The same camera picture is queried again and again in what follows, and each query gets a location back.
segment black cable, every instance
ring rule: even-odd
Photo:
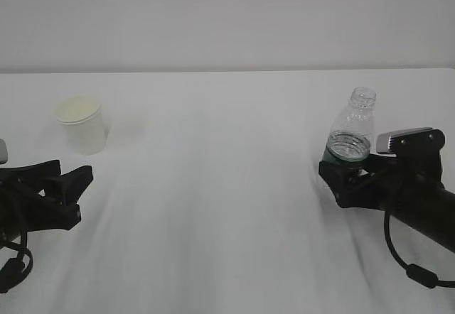
[[[390,198],[389,203],[385,208],[384,236],[387,248],[389,249],[395,261],[406,271],[406,274],[410,279],[422,284],[423,286],[426,286],[427,288],[435,288],[436,286],[444,288],[455,288],[455,281],[441,281],[438,279],[438,276],[432,271],[422,268],[416,264],[407,264],[397,253],[397,250],[392,243],[392,237],[390,236],[390,215],[395,208],[395,203],[397,202],[398,196],[402,191],[403,184],[404,183],[400,181],[395,194]]]

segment white paper cup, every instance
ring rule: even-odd
[[[101,104],[88,96],[71,97],[60,103],[55,116],[63,125],[68,144],[78,153],[89,156],[106,146]]]

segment clear plastic bottle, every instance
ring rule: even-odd
[[[375,101],[374,90],[364,87],[354,89],[348,105],[332,125],[323,160],[355,165],[367,158],[375,135]]]

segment white table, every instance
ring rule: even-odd
[[[443,130],[455,190],[455,70],[0,75],[8,166],[59,158],[95,177],[78,226],[30,234],[34,269],[0,311],[453,313],[455,291],[411,282],[392,259],[382,212],[338,208],[316,178],[358,86],[378,93],[378,134]],[[110,123],[88,157],[53,120],[81,93]],[[396,220],[392,235],[405,260],[455,279],[455,255]]]

